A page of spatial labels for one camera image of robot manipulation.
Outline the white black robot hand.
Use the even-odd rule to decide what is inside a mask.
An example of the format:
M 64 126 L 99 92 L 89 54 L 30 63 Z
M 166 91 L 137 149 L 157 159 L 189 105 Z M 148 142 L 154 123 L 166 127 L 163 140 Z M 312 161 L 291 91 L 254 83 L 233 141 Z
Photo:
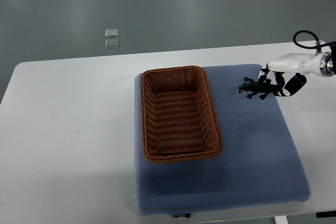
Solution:
M 315 54 L 286 54 L 268 62 L 259 72 L 259 81 L 265 81 L 267 74 L 273 72 L 277 85 L 282 89 L 274 95 L 290 97 L 297 93 L 306 83 L 306 75 L 313 73 L 320 77 L 331 77 L 327 73 L 326 61 L 330 52 Z

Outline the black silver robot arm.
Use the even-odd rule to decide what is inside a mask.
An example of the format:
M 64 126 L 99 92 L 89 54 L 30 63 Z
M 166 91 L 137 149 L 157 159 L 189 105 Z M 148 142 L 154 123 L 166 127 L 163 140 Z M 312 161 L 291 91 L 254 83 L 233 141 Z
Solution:
M 335 63 L 336 63 L 336 59 L 335 59 L 335 44 L 332 44 L 330 46 L 330 50 L 331 52 L 329 53 L 328 57 L 327 57 L 327 61 L 325 64 L 325 69 L 327 71 L 327 73 L 330 74 L 335 74 Z

